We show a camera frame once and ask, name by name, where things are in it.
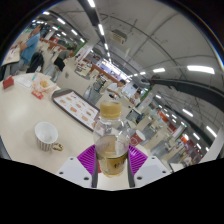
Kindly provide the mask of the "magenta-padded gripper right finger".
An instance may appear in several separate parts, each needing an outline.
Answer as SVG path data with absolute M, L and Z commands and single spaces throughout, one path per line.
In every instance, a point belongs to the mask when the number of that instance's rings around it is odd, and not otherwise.
M 147 156 L 129 146 L 128 182 L 131 188 L 140 188 L 169 175 L 169 170 L 156 156 Z

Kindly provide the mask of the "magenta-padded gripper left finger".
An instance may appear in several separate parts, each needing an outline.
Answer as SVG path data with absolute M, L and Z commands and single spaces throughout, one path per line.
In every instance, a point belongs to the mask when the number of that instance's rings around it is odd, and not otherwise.
M 98 164 L 95 146 L 90 146 L 77 157 L 69 157 L 56 175 L 84 188 L 96 188 Z

